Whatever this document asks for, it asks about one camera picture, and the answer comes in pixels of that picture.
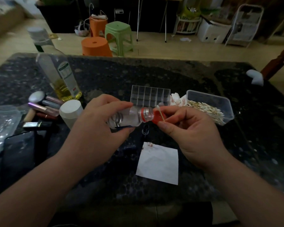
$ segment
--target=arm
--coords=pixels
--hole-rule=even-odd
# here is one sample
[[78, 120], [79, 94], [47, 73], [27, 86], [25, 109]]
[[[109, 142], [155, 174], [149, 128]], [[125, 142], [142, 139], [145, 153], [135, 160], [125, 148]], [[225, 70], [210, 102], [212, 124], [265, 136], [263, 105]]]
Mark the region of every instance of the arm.
[[111, 115], [131, 106], [109, 95], [93, 99], [59, 152], [0, 194], [0, 227], [47, 226], [67, 192], [106, 162], [133, 131], [111, 133], [106, 124]]
[[161, 111], [170, 117], [159, 122], [159, 128], [212, 177], [244, 226], [284, 226], [284, 194], [226, 150], [208, 115], [189, 107], [161, 107]]

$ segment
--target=metal table leg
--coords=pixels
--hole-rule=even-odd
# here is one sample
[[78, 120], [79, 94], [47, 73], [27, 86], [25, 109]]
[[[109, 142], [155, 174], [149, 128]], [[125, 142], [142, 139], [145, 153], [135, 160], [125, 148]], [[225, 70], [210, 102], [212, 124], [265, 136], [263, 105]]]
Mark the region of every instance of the metal table leg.
[[164, 17], [165, 17], [165, 42], [166, 42], [166, 18], [167, 18], [166, 15], [167, 15], [167, 0], [166, 0], [164, 15], [163, 15], [163, 18], [162, 18], [161, 27], [160, 27], [160, 31], [159, 31], [159, 32], [161, 32], [163, 20], [164, 20]]
[[141, 11], [142, 11], [142, 3], [143, 3], [143, 0], [141, 1], [141, 6], [140, 6], [140, 0], [139, 0], [139, 5], [138, 5], [138, 25], [137, 25], [137, 41], [138, 41], [138, 34], [139, 34], [139, 26], [140, 26], [140, 18], [141, 18]]

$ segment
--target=wooden chair leg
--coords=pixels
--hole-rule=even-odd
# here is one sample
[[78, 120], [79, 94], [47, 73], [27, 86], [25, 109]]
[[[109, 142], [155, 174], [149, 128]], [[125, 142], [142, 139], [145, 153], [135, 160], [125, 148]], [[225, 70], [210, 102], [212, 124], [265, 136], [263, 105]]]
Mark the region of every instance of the wooden chair leg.
[[284, 50], [276, 58], [271, 60], [261, 71], [263, 77], [269, 80], [284, 66]]

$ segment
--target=pile of cotton swabs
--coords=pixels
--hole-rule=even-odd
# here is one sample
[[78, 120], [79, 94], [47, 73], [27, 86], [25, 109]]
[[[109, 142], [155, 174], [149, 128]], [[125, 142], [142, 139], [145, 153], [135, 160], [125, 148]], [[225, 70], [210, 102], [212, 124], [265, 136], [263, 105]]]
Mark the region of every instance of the pile of cotton swabs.
[[200, 111], [206, 112], [212, 119], [215, 121], [215, 123], [219, 125], [224, 125], [225, 122], [223, 121], [224, 114], [220, 109], [217, 109], [216, 107], [212, 107], [208, 105], [207, 103], [200, 103], [195, 102], [192, 100], [188, 100], [187, 105], [189, 107], [194, 107]]

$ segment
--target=forearm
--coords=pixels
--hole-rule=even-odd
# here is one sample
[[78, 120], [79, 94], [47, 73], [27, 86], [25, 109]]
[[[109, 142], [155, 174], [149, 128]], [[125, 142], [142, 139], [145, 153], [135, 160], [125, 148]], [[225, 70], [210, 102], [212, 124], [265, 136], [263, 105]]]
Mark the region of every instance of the forearm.
[[216, 187], [245, 226], [284, 226], [284, 194], [230, 156], [210, 170]]
[[0, 194], [0, 227], [47, 226], [58, 202], [83, 177], [56, 156]]

